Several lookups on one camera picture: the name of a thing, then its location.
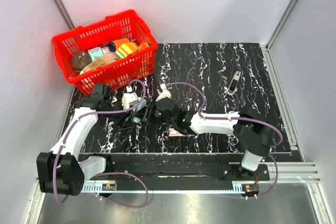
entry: red basket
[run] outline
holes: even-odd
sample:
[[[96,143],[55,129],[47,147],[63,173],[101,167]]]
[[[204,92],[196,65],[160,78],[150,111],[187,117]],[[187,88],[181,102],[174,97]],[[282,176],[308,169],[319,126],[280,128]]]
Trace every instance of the red basket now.
[[[71,57],[75,53],[105,47],[108,42],[121,38],[135,39],[138,45],[147,42],[149,47],[81,75],[73,69]],[[146,77],[154,71],[157,42],[146,23],[133,10],[108,16],[105,20],[86,27],[79,26],[55,36],[52,43],[65,79],[85,95],[92,92],[94,83],[108,84],[116,90],[131,80]]]

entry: cardboard box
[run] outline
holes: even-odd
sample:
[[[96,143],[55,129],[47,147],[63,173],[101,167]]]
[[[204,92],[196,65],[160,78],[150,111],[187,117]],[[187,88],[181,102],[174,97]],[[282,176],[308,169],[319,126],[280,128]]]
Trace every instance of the cardboard box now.
[[[88,64],[86,67],[83,68],[83,73],[90,71],[92,69],[96,69],[97,67],[102,67],[107,64],[113,63],[116,60],[113,59],[109,54],[104,54],[103,56],[99,57],[95,61]]]

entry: marble surface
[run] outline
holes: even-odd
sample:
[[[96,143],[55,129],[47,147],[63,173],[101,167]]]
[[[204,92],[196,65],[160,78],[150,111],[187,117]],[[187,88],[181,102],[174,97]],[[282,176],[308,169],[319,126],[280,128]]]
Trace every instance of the marble surface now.
[[[236,92],[226,96],[234,73],[241,71]],[[154,75],[143,79],[147,96],[156,96],[160,83],[185,81],[205,93],[207,113],[228,113],[251,106],[281,130],[284,142],[274,152],[290,152],[277,101],[259,44],[159,44]],[[195,110],[202,97],[187,86],[169,87],[172,99],[182,108]],[[120,100],[122,89],[116,91]],[[65,126],[71,120],[76,102],[83,94],[75,89]],[[232,153],[243,152],[233,136],[202,134],[189,137],[168,137],[169,125],[163,123],[129,123],[123,129],[112,119],[101,117],[90,131],[81,152],[133,153]]]

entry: metal floor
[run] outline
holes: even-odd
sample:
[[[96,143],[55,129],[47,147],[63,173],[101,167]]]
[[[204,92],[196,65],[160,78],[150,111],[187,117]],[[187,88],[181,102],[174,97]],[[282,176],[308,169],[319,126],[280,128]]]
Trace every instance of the metal floor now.
[[[261,192],[269,189],[261,185]],[[112,196],[128,204],[141,204],[143,195]],[[63,206],[46,195],[39,224],[128,223],[318,223],[304,184],[278,184],[267,197],[245,201],[223,195],[152,195],[148,206],[131,209],[100,201],[92,194],[69,197]]]

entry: brown round object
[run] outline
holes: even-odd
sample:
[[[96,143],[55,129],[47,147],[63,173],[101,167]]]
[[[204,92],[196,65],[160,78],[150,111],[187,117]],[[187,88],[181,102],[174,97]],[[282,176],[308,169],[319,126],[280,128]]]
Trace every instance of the brown round object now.
[[[81,51],[74,54],[71,58],[71,65],[76,71],[81,71],[84,67],[92,62],[88,52]]]

